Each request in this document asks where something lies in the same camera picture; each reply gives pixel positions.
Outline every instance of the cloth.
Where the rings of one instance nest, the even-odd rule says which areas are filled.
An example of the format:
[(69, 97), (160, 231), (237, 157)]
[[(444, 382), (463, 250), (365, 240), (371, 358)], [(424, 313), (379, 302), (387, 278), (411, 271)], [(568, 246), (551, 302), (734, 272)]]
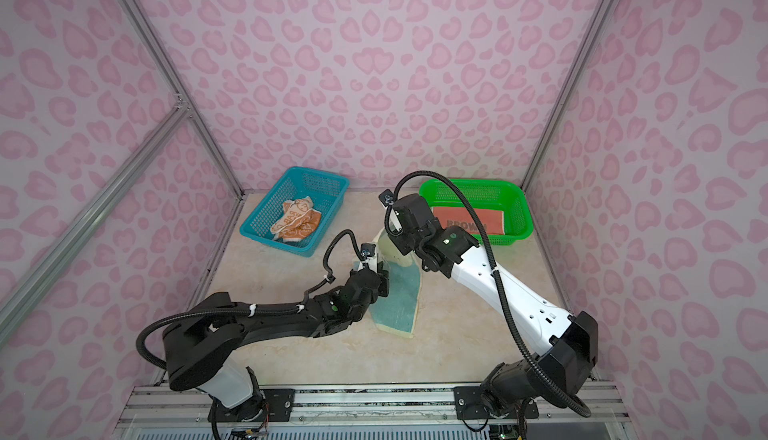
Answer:
[(270, 227), (274, 241), (299, 242), (311, 235), (320, 225), (322, 213), (312, 207), (312, 198), (297, 198), (283, 202), (283, 216)]
[(379, 258), (389, 264), (389, 296), (379, 297), (369, 311), (376, 328), (410, 339), (416, 325), (422, 269), (414, 253), (403, 256), (382, 233), (379, 232), (374, 242), (379, 249)]

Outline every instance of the blue plastic basket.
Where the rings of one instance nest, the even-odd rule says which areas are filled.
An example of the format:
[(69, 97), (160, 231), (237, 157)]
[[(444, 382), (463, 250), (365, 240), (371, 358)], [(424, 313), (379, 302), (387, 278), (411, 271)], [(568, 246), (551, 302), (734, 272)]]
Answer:
[[(322, 235), (344, 202), (344, 192), (349, 185), (349, 179), (340, 175), (313, 168), (291, 167), (240, 225), (240, 233), (270, 247), (302, 257), (312, 257)], [(315, 210), (322, 214), (317, 230), (300, 242), (272, 240), (274, 235), (270, 227), (283, 216), (283, 202), (307, 196), (312, 197)]]

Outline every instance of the white joint cover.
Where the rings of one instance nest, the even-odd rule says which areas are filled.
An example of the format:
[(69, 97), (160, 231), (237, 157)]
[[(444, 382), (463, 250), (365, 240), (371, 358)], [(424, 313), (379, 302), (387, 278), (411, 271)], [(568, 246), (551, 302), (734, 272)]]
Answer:
[[(509, 309), (520, 335), (537, 354), (544, 355), (552, 348), (549, 338), (553, 335), (559, 338), (571, 325), (568, 311), (545, 300), (504, 267), (497, 265), (497, 268), (502, 276)], [(502, 313), (496, 282), (493, 280), (484, 248), (472, 247), (466, 251), (462, 255), (462, 262), (453, 266), (451, 277), (477, 293), (497, 312)]]
[(198, 388), (218, 398), (227, 408), (239, 406), (254, 395), (248, 371), (232, 358), (224, 360), (216, 375)]

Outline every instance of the green plastic basket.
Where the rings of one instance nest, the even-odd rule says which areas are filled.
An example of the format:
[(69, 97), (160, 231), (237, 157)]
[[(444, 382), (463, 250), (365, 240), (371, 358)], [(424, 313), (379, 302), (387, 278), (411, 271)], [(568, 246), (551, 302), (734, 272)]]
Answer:
[[(525, 194), (520, 187), (502, 180), (475, 178), (451, 179), (475, 208), (504, 211), (505, 235), (488, 235), (492, 245), (512, 245), (531, 235), (533, 220)], [(424, 182), (418, 189), (430, 207), (463, 207), (456, 194), (437, 179)]]

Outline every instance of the metal bar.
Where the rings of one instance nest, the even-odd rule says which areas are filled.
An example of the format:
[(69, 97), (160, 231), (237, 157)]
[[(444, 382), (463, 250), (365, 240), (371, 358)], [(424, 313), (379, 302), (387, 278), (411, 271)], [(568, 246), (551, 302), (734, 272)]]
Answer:
[(59, 276), (80, 253), (91, 236), (104, 223), (136, 179), (188, 118), (187, 106), (179, 103), (133, 155), (120, 167), (104, 188), (72, 221), (52, 249), (19, 282), (16, 291), (0, 309), (0, 349), (11, 338), (38, 303), (51, 290)]
[[(448, 392), (451, 392), (454, 387), (476, 387), (479, 386), (480, 382), (463, 382), (463, 383), (342, 383), (342, 384), (327, 384), (327, 385), (262, 385), (261, 388), (292, 388), (296, 390), (296, 392), (304, 393), (304, 392), (322, 392), (325, 390), (342, 390), (342, 391), (351, 391), (351, 392), (371, 392), (380, 390), (383, 392), (392, 392), (392, 391), (398, 391), (398, 390), (424, 390), (424, 391), (435, 391), (438, 389), (444, 389)], [(579, 392), (579, 396), (584, 395), (585, 392), (590, 392), (592, 390), (599, 390), (599, 389), (609, 389), (613, 390), (616, 389), (616, 385), (613, 382), (586, 382), (584, 386), (581, 387), (581, 391)], [(163, 382), (163, 385), (161, 386), (144, 386), (144, 387), (134, 387), (133, 394), (137, 393), (153, 393), (153, 394), (164, 394), (164, 395), (187, 395), (189, 393), (194, 393), (192, 390), (187, 390), (186, 392), (174, 392), (173, 390), (170, 390), (168, 388), (168, 383)]]
[[(580, 394), (581, 400), (590, 401), (614, 401), (619, 402), (621, 397), (616, 388), (585, 389)], [(452, 390), (445, 392), (362, 392), (362, 393), (297, 393), (293, 399), (296, 408), (319, 408), (316, 405), (331, 406), (340, 403), (402, 403), (402, 402), (429, 402), (444, 403), (449, 406), (454, 404)], [(162, 395), (132, 395), (128, 399), (127, 406), (193, 406), (210, 405), (210, 397), (202, 392), (184, 392), (180, 394)]]
[(571, 101), (571, 96), (578, 86), (578, 81), (587, 69), (590, 55), (600, 41), (600, 36), (608, 25), (610, 15), (614, 12), (617, 3), (618, 0), (600, 0), (597, 8), (592, 14), (584, 38), (581, 40), (581, 45), (578, 47), (574, 61), (571, 64), (571, 69), (568, 71), (563, 87), (558, 93), (558, 98), (554, 103), (552, 114), (547, 120), (546, 128), (544, 129), (544, 133), (542, 133), (542, 138), (539, 138), (538, 144), (536, 145), (531, 159), (531, 165), (528, 167), (528, 170), (523, 177), (523, 182), (520, 186), (523, 192), (528, 193), (528, 189), (531, 187), (533, 178), (536, 176), (536, 171), (542, 164), (544, 154), (552, 141), (554, 131), (563, 118), (565, 109)]
[[(477, 383), (417, 383), (362, 385), (270, 386), (294, 388), (291, 418), (284, 425), (298, 426), (395, 426), (457, 425), (452, 388), (477, 386)], [(610, 422), (629, 421), (627, 408), (612, 382), (587, 382), (579, 392), (592, 416), (582, 418), (570, 410), (557, 408), (537, 398), (540, 416), (530, 422)], [(210, 397), (202, 392), (171, 392), (168, 386), (138, 387), (131, 394), (116, 428), (189, 427), (204, 421)], [(492, 420), (514, 423), (514, 420)], [(224, 423), (222, 428), (250, 426)]]
[(214, 164), (218, 167), (221, 175), (226, 179), (226, 183), (230, 186), (235, 196), (240, 199), (243, 196), (243, 186), (240, 181), (237, 180), (232, 167), (224, 157), (221, 149), (214, 140), (213, 135), (208, 129), (203, 116), (200, 114), (200, 110), (197, 109), (197, 105), (194, 99), (184, 86), (184, 82), (181, 80), (178, 70), (174, 66), (170, 56), (165, 51), (163, 43), (160, 40), (160, 36), (157, 34), (152, 24), (149, 22), (147, 14), (144, 12), (144, 8), (141, 6), (139, 0), (116, 0), (123, 8), (126, 16), (128, 17), (131, 25), (138, 33), (139, 37), (144, 41), (144, 45), (147, 47), (149, 54), (158, 65), (160, 74), (164, 77), (170, 88), (176, 92), (179, 100), (184, 100), (189, 104), (193, 111), (193, 125), (197, 134), (203, 141), (203, 145), (210, 156), (214, 159)]
[(240, 219), (240, 213), (243, 211), (244, 205), (245, 198), (239, 201), (235, 200), (235, 205), (232, 206), (232, 212), (226, 220), (226, 226), (221, 232), (221, 237), (218, 241), (216, 241), (216, 245), (214, 246), (214, 255), (210, 258), (210, 261), (206, 265), (204, 275), (200, 279), (200, 283), (198, 283), (197, 287), (195, 288), (195, 292), (190, 298), (186, 309), (187, 311), (200, 303), (200, 301), (202, 301), (208, 293), (208, 287), (216, 275), (216, 271), (219, 268), (221, 259), (224, 257), (226, 245), (230, 242), (230, 239), (235, 232), (235, 227), (237, 226), (237, 221)]
[(534, 237), (536, 238), (536, 244), (538, 244), (539, 252), (542, 253), (542, 259), (544, 260), (544, 265), (547, 267), (547, 271), (549, 272), (549, 278), (552, 281), (552, 284), (554, 285), (554, 291), (558, 294), (558, 299), (561, 302), (562, 307), (569, 312), (573, 312), (573, 305), (571, 303), (571, 297), (568, 296), (568, 292), (563, 289), (562, 285), (560, 285), (560, 282), (558, 282), (558, 276), (554, 269), (554, 262), (552, 260), (552, 252), (549, 251), (549, 247), (546, 243), (544, 243), (544, 240), (542, 239), (541, 231), (539, 230), (538, 222), (536, 221), (536, 216), (531, 215), (531, 218), (533, 219), (533, 233)]

